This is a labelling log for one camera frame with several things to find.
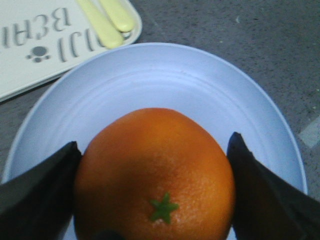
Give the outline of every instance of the paw print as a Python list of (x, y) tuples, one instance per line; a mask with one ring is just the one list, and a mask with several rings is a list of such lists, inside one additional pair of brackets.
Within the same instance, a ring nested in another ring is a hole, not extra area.
[(43, 60), (49, 59), (50, 55), (47, 55), (48, 49), (44, 46), (35, 46), (31, 49), (31, 53), (26, 56), (27, 59), (32, 59), (35, 63), (40, 63)]

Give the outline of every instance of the orange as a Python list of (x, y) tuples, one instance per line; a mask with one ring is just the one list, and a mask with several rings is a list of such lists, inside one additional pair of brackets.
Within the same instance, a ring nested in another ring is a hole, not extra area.
[(74, 196), (79, 240), (102, 230), (126, 240), (223, 240), (235, 183), (226, 155), (202, 127), (175, 110), (144, 108), (90, 142)]

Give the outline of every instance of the yellow handle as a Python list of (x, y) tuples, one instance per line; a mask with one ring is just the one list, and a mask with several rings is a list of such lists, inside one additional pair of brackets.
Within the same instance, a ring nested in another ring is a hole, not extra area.
[(108, 49), (113, 49), (123, 44), (124, 38), (121, 33), (114, 28), (107, 17), (104, 16), (90, 0), (76, 1), (84, 11), (104, 46)]
[(100, 0), (100, 3), (115, 27), (121, 32), (130, 32), (135, 27), (133, 17), (121, 5), (119, 0)]

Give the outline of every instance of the white plate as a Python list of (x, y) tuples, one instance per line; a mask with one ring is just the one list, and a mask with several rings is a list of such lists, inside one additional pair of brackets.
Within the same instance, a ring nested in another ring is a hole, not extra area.
[[(69, 141), (83, 152), (105, 126), (136, 109), (175, 109), (204, 127), (224, 151), (233, 132), (266, 167), (307, 193), (301, 156), (267, 94), (230, 63), (188, 46), (142, 43), (107, 51), (71, 70), (37, 102), (13, 142), (3, 180)], [(72, 226), (64, 240), (74, 240)], [(235, 239), (233, 233), (228, 239)]]

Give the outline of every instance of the gray countertop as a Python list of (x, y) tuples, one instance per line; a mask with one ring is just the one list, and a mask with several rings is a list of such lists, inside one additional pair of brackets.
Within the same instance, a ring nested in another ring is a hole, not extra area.
[[(318, 0), (131, 0), (138, 43), (168, 42), (215, 54), (253, 78), (297, 140), (309, 195), (320, 201), (320, 2)], [(28, 111), (52, 84), (0, 103), (0, 178)]]

